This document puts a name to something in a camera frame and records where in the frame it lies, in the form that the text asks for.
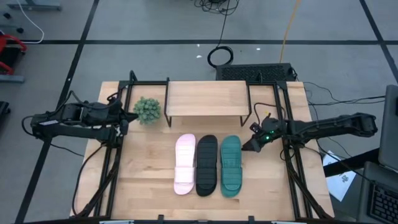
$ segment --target white cable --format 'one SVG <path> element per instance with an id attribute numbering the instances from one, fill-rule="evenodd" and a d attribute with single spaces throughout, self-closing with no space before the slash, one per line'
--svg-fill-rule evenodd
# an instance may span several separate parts
<path id="1" fill-rule="evenodd" d="M 24 43 L 24 44 L 39 44 L 39 43 L 41 43 L 43 41 L 43 39 L 44 39 L 44 31 L 38 25 L 36 25 L 36 23 L 34 23 L 31 19 L 29 19 L 29 17 L 27 17 L 27 15 L 25 14 L 25 11 L 22 8 L 21 3 L 19 2 L 19 0 L 16 0 L 16 1 L 18 2 L 18 5 L 19 5 L 19 7 L 21 9 L 21 12 L 26 17 L 26 19 L 29 20 L 29 22 L 31 22 L 34 26 L 36 26 L 36 28 L 38 28 L 41 31 L 41 33 L 42 33 L 42 38 L 39 41 L 36 41 L 36 42 L 22 42 L 22 43 Z"/>

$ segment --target green slipper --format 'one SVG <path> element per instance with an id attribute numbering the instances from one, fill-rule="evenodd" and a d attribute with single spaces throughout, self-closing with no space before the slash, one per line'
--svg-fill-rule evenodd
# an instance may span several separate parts
<path id="1" fill-rule="evenodd" d="M 241 147 L 237 136 L 228 136 L 221 143 L 221 193 L 224 197 L 234 197 L 241 190 Z"/>

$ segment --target wooden platform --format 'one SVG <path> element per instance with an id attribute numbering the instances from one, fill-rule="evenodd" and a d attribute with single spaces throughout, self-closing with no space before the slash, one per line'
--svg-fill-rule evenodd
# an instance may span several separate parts
<path id="1" fill-rule="evenodd" d="M 245 81 L 171 81 L 168 116 L 246 116 Z"/>
<path id="2" fill-rule="evenodd" d="M 106 97 L 114 93 L 117 86 L 117 82 L 103 83 L 99 100 L 106 102 Z M 288 87 L 294 118 L 310 121 L 302 83 L 289 83 Z M 271 87 L 251 86 L 250 92 L 252 104 L 275 104 Z M 134 86 L 130 111 L 141 96 L 155 98 L 163 105 L 165 86 Z M 261 119 L 268 113 L 272 117 L 276 116 L 273 107 L 259 105 L 257 111 Z M 174 193 L 174 147 L 178 137 L 193 133 L 198 141 L 204 135 L 214 134 L 220 144 L 226 136 L 235 134 L 245 143 L 252 134 L 249 126 L 256 121 L 256 117 L 251 116 L 244 127 L 240 127 L 238 121 L 239 118 L 233 116 L 183 116 L 173 118 L 171 128 L 164 117 L 151 126 L 142 126 L 133 121 L 124 138 L 112 218 L 155 220 L 159 214 L 163 214 L 166 220 L 247 220 L 249 215 L 254 215 L 256 220 L 293 220 L 285 162 L 279 158 L 281 140 L 267 144 L 260 153 L 242 153 L 243 186 L 235 198 L 224 198 L 221 194 L 219 159 L 218 184 L 213 194 L 199 197 L 195 189 L 188 195 Z M 98 146 L 97 141 L 89 140 L 85 157 Z M 318 149 L 315 141 L 307 146 Z M 103 149 L 90 159 L 82 173 L 75 202 L 78 211 L 98 188 L 104 153 Z M 309 191 L 333 215 L 319 155 L 302 149 L 302 159 Z M 107 199 L 108 193 L 105 194 L 103 205 L 106 205 Z M 299 199 L 304 216 L 301 194 Z"/>

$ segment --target paper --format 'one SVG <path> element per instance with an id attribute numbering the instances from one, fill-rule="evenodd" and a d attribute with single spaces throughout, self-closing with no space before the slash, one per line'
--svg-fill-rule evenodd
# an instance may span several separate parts
<path id="1" fill-rule="evenodd" d="M 335 162 L 337 162 L 337 160 L 329 155 L 325 155 L 323 158 L 323 166 Z M 326 182 L 328 184 L 329 193 L 341 202 L 346 195 L 351 183 L 353 182 L 355 175 L 356 174 L 353 171 L 349 171 L 339 175 L 335 175 L 333 177 L 327 177 Z"/>

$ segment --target slide sandal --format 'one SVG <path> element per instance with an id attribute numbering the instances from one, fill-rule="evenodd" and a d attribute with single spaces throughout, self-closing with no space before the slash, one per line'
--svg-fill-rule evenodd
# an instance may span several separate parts
<path id="1" fill-rule="evenodd" d="M 206 135 L 197 146 L 196 190 L 199 196 L 213 193 L 217 185 L 217 138 Z"/>
<path id="2" fill-rule="evenodd" d="M 189 193 L 195 184 L 195 136 L 183 134 L 175 143 L 174 192 Z"/>
<path id="3" fill-rule="evenodd" d="M 236 196 L 242 187 L 241 140 L 228 136 L 221 143 L 221 193 L 224 197 Z"/>

